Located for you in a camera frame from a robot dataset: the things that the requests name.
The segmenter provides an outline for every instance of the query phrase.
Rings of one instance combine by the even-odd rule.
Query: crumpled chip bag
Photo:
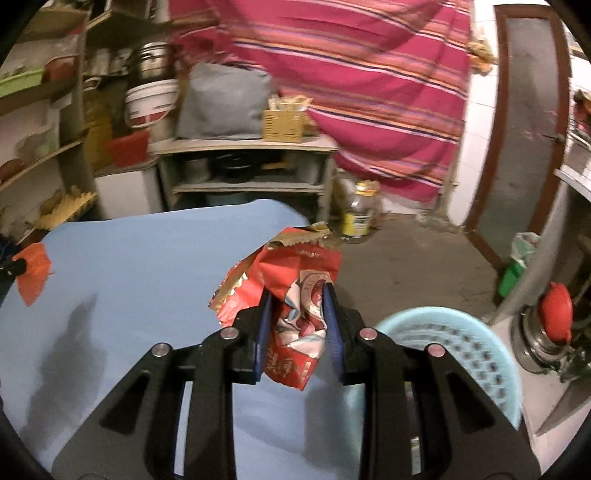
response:
[[[324,351],[322,289],[336,281],[339,247],[323,222],[286,228],[234,266],[209,303],[228,327],[240,310],[259,304],[264,288],[281,300],[274,303],[265,364],[276,382],[303,390]]]

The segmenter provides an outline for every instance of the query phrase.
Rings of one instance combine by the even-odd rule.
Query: blue gripper pad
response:
[[[339,324],[336,320],[335,307],[333,299],[330,296],[330,290],[325,284],[322,290],[322,314],[324,322],[326,323],[326,343],[330,354],[330,360],[333,364],[333,369],[340,382],[343,381],[343,339],[340,335]]]
[[[271,314],[272,314],[272,295],[269,291],[264,291],[261,301],[264,302],[261,312],[261,321],[259,331],[256,336],[255,347],[255,381],[259,382],[265,369],[265,358],[267,357],[267,344],[269,342],[269,333],[271,332]]]

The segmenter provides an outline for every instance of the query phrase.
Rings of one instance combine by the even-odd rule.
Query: green basket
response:
[[[524,270],[525,268],[519,265],[515,260],[511,260],[511,263],[499,284],[499,288],[497,289],[501,297],[505,298],[511,293],[513,288],[518,284]]]
[[[4,80],[0,80],[0,98],[11,93],[31,88],[41,84],[44,69],[30,70],[29,72],[12,75]]]

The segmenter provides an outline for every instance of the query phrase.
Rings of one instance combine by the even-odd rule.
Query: wooden door frame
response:
[[[495,267],[501,270],[504,259],[500,258],[492,247],[476,232],[478,221],[486,207],[488,195],[494,183],[499,155],[505,141],[505,127],[509,106],[509,44],[507,40],[508,18],[542,18],[550,22],[554,44],[556,45],[556,59],[558,62],[558,117],[556,135],[562,134],[566,138],[569,125],[569,97],[570,97],[570,55],[569,47],[564,35],[562,20],[554,9],[545,5],[497,5],[495,6],[497,32],[499,38],[499,85],[497,88],[497,104],[495,119],[492,127],[491,140],[482,177],[474,197],[474,202],[465,223],[467,237],[482,255]],[[546,180],[540,199],[535,207],[528,231],[540,233],[552,208],[554,197],[560,180],[554,175],[554,170],[560,168],[564,157],[564,142],[555,142],[552,158],[546,174]]]

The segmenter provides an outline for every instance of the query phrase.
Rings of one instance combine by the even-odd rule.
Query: light blue basket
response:
[[[515,429],[521,421],[521,380],[517,364],[501,340],[467,313],[444,307],[404,310],[375,327],[399,345],[424,349],[442,344],[490,396]],[[350,387],[345,398],[351,421],[349,441],[357,455],[361,445],[363,386]]]

